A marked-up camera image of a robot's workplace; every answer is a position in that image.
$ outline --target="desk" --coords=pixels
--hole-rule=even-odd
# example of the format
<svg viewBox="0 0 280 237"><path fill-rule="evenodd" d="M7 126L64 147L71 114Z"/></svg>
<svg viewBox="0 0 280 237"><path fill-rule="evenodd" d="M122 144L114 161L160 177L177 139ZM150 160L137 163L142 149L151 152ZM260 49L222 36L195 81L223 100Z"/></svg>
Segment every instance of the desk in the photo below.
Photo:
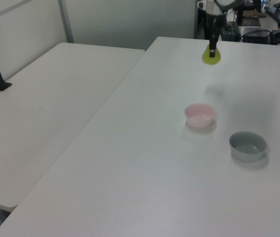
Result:
<svg viewBox="0 0 280 237"><path fill-rule="evenodd" d="M144 54L61 43L0 92L0 208L12 211Z"/></svg>
<svg viewBox="0 0 280 237"><path fill-rule="evenodd" d="M280 0L272 0L267 6L273 7L275 3L280 2ZM262 5L262 12L266 13L266 10L264 9L264 6ZM227 21L233 21L233 13L227 16ZM278 29L278 23L266 13L266 17L259 18L260 27L257 26L239 26L241 36L244 34L244 28L245 27L252 27L252 28L265 28L269 31L277 31Z"/></svg>
<svg viewBox="0 0 280 237"><path fill-rule="evenodd" d="M279 237L280 47L221 41L211 66L207 44L158 37L0 237ZM206 130L185 124L196 102L217 111ZM266 139L261 160L231 157L242 130Z"/></svg>

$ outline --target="table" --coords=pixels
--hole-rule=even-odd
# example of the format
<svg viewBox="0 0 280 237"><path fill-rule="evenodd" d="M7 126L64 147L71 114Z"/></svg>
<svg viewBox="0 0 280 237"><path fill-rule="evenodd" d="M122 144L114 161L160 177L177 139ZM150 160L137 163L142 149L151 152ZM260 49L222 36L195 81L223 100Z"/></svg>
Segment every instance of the table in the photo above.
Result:
<svg viewBox="0 0 280 237"><path fill-rule="evenodd" d="M0 92L0 208L12 211L144 54L61 43Z"/></svg>
<svg viewBox="0 0 280 237"><path fill-rule="evenodd" d="M266 4L266 6L270 6L273 7L273 5L275 3L280 2L280 0L271 0L270 3ZM269 31L278 31L280 29L278 29L278 23L270 16L266 13L266 10L264 9L265 5L262 5L262 12L264 12L266 14L266 17L262 17L259 18L260 27L257 26L239 26L240 32L241 32L241 36L244 34L244 28L245 27L251 27L251 28L265 28ZM227 21L233 21L233 19L236 21L237 20L237 16L235 15L235 18L233 18L233 13L229 14L227 16Z"/></svg>
<svg viewBox="0 0 280 237"><path fill-rule="evenodd" d="M207 44L158 37L0 237L279 237L280 47L220 41L211 66ZM217 111L208 129L185 124L197 102ZM231 157L243 130L266 139L261 160Z"/></svg>

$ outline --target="cable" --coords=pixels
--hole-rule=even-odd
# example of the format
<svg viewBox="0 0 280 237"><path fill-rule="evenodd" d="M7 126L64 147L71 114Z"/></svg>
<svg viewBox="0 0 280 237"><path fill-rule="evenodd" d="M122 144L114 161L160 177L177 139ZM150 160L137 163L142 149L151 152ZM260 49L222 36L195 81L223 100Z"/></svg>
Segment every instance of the cable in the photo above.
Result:
<svg viewBox="0 0 280 237"><path fill-rule="evenodd" d="M233 12L233 10L229 14L227 14L227 16L230 15L232 12Z"/></svg>
<svg viewBox="0 0 280 237"><path fill-rule="evenodd" d="M258 32L269 32L269 33L272 33L271 31L269 30L257 30L257 31L251 31L251 32L248 32L244 35L241 36L241 38L243 38L244 36L249 36L249 35L252 35L252 34L255 34L255 33L258 33Z"/></svg>

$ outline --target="wall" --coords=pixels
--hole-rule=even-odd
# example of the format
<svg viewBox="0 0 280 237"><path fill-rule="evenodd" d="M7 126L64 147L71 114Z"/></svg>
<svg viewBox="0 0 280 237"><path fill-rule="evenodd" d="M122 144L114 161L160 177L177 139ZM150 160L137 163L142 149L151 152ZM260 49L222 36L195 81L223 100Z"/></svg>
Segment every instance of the wall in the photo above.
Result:
<svg viewBox="0 0 280 237"><path fill-rule="evenodd" d="M193 38L195 0L62 0L75 43L147 50L157 36Z"/></svg>
<svg viewBox="0 0 280 237"><path fill-rule="evenodd" d="M0 70L7 80L66 42L58 0L32 0L0 16Z"/></svg>

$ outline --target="computer monitor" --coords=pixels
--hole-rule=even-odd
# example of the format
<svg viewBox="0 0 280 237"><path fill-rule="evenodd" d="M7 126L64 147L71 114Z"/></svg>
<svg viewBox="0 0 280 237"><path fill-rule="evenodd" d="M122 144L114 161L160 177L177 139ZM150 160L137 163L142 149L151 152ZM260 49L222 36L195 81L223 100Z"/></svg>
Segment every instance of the computer monitor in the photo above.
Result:
<svg viewBox="0 0 280 237"><path fill-rule="evenodd" d="M251 0L250 3L242 3L238 8L237 23L238 26L260 26L258 16L243 16L244 10L256 10L258 13L262 12L261 0Z"/></svg>

